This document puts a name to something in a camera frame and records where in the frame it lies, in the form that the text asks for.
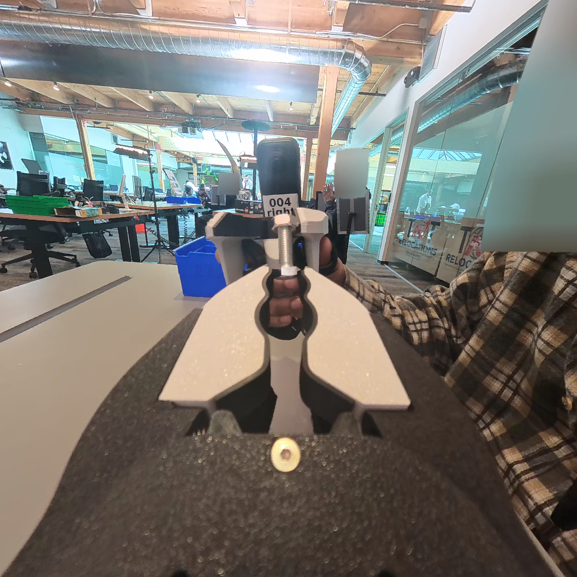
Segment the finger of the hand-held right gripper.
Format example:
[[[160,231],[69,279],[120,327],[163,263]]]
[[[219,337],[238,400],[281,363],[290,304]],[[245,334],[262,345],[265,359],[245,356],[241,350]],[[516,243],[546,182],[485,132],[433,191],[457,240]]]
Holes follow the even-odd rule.
[[[273,219],[261,215],[216,212],[206,225],[206,238],[218,252],[226,283],[243,276],[245,265],[252,271],[267,264],[276,268],[276,232]]]
[[[292,232],[295,270],[306,266],[319,271],[320,242],[328,234],[328,216],[316,209],[297,208],[298,226]]]

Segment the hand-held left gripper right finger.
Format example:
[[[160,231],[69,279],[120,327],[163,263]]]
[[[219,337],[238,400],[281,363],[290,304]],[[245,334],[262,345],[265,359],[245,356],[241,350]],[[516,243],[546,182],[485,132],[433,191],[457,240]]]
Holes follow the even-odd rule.
[[[315,270],[302,274],[312,311],[300,376],[307,407],[319,417],[408,409],[408,394],[367,309]]]

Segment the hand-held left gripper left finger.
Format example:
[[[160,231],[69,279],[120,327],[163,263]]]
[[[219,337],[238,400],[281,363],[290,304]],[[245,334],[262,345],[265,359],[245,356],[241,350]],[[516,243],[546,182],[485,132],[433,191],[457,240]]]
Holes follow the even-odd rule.
[[[270,367],[259,313],[268,299],[267,265],[218,292],[203,307],[160,401],[215,410],[217,402]]]

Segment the blue plastic bin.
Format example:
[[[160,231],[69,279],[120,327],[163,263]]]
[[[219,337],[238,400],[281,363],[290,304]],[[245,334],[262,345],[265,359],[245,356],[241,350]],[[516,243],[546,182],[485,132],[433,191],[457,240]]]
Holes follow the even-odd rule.
[[[226,287],[215,251],[215,244],[206,237],[195,239],[173,251],[184,296],[211,298]]]

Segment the silver hex bolt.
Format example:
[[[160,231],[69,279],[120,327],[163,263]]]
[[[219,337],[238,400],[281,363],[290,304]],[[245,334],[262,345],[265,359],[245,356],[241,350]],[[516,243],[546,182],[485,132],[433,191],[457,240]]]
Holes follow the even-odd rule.
[[[279,264],[294,265],[292,250],[292,233],[295,229],[289,214],[280,214],[275,216],[273,221],[273,230],[278,234],[279,247]]]

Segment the person's right forearm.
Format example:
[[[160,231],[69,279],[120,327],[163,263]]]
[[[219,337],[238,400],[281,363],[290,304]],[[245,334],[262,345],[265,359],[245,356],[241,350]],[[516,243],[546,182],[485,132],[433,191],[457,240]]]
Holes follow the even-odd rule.
[[[394,296],[376,282],[363,280],[343,268],[342,286],[370,313],[381,314],[392,328],[437,372],[445,377],[458,355],[454,319],[445,289]]]

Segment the person's right hand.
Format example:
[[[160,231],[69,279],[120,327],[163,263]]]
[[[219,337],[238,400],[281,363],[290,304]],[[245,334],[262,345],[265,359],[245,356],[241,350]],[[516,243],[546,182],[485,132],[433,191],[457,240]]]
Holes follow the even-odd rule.
[[[342,262],[343,241],[328,237],[321,239],[319,272],[338,286],[343,287],[346,269]],[[301,319],[304,310],[299,296],[297,278],[273,281],[273,293],[269,302],[269,328],[288,327],[293,320]]]

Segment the black round floor lamp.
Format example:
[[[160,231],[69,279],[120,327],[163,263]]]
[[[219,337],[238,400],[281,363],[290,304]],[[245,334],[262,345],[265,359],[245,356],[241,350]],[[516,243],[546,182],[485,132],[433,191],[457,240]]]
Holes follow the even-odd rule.
[[[264,121],[245,120],[241,122],[242,128],[253,133],[253,156],[256,157],[257,137],[259,132],[267,132],[270,130],[270,124]],[[250,192],[250,199],[256,200],[256,176],[257,165],[256,160],[249,163],[252,166],[252,189]]]

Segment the thick wooden pillar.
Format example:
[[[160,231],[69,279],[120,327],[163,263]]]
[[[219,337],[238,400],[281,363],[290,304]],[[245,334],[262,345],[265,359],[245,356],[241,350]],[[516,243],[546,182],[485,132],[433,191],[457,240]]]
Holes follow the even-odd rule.
[[[320,125],[317,139],[316,164],[312,188],[314,196],[316,196],[317,192],[322,191],[326,184],[338,76],[338,67],[325,67],[320,109]]]

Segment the cardboard moving box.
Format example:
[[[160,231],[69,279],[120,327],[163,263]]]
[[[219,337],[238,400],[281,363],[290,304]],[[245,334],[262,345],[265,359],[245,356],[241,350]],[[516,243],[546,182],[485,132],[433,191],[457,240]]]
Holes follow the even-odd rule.
[[[470,268],[482,254],[485,220],[464,218],[460,223],[445,223],[447,239],[437,277],[449,282]]]
[[[436,275],[445,237],[442,219],[427,216],[404,217],[395,241],[395,255],[415,268]]]

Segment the black hanging bag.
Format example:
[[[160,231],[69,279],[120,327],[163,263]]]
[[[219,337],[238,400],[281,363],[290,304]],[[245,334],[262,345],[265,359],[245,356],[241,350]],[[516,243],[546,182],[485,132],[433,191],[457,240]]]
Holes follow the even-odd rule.
[[[112,255],[112,248],[106,240],[103,231],[84,233],[82,237],[92,258],[101,259]]]

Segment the black ceiling panel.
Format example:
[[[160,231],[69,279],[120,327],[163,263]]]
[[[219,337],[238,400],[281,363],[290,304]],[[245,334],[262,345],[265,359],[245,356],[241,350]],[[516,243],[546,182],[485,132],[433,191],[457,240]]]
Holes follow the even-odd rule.
[[[1,55],[2,75],[117,88],[313,103],[319,67],[192,56]]]

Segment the person's plaid shirt torso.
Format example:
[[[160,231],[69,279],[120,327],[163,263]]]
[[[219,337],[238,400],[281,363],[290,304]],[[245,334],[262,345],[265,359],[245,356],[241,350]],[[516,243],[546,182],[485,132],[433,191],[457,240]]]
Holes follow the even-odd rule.
[[[445,380],[516,512],[576,576],[576,529],[553,521],[576,484],[576,253],[488,253],[438,296],[459,353]]]

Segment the wooden office desk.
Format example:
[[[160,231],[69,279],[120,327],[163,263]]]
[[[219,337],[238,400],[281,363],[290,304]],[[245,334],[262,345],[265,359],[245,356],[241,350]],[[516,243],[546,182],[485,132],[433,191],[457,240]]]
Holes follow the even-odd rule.
[[[38,216],[10,213],[1,210],[1,223],[8,225],[37,226],[52,225],[58,227],[65,235],[84,234],[108,229],[117,229],[123,261],[140,262],[140,249],[135,231],[137,224],[143,224],[144,216],[151,215],[149,209],[125,210],[119,213],[108,213],[92,218],[63,218],[59,216]]]

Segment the thin wooden pillar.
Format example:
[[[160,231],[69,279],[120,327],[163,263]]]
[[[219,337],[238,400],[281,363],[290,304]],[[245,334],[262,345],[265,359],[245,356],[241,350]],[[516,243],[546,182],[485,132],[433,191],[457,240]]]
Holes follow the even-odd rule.
[[[80,139],[80,145],[83,154],[84,168],[87,174],[87,178],[89,180],[95,181],[97,180],[97,178],[95,174],[95,166],[93,162],[92,151],[90,148],[90,140],[88,137],[87,122],[82,116],[76,113],[73,114],[73,118],[77,126],[78,136]]]

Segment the black office chair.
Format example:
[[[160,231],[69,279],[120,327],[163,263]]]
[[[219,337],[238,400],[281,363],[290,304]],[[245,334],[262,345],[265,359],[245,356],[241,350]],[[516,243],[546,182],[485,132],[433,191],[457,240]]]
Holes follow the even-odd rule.
[[[45,278],[53,274],[50,264],[51,258],[67,264],[72,264],[75,267],[80,267],[81,264],[76,255],[50,249],[54,243],[63,243],[65,241],[65,236],[66,235],[58,227],[52,225],[41,227],[26,224],[21,226],[9,226],[8,229],[3,225],[1,231],[2,240],[20,240],[24,244],[24,249],[28,250],[29,253],[2,263],[1,273],[6,274],[8,272],[8,265],[30,261],[31,267],[29,277],[32,279]]]

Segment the green plastic bin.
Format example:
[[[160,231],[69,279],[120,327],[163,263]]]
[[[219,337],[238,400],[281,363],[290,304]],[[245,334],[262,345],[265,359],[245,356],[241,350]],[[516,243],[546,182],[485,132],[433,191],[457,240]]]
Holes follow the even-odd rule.
[[[53,196],[6,196],[5,201],[13,213],[38,216],[55,216],[57,208],[69,206],[67,198]]]

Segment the silver ceiling air duct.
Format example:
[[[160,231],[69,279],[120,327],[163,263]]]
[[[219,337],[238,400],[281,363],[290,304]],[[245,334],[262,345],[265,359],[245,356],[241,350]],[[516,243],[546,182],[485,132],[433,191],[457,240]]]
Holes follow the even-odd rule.
[[[219,28],[137,16],[2,10],[1,39],[228,60],[251,60],[263,54],[264,62],[333,66],[350,73],[335,107],[333,132],[371,75],[369,57],[363,47],[350,39]]]

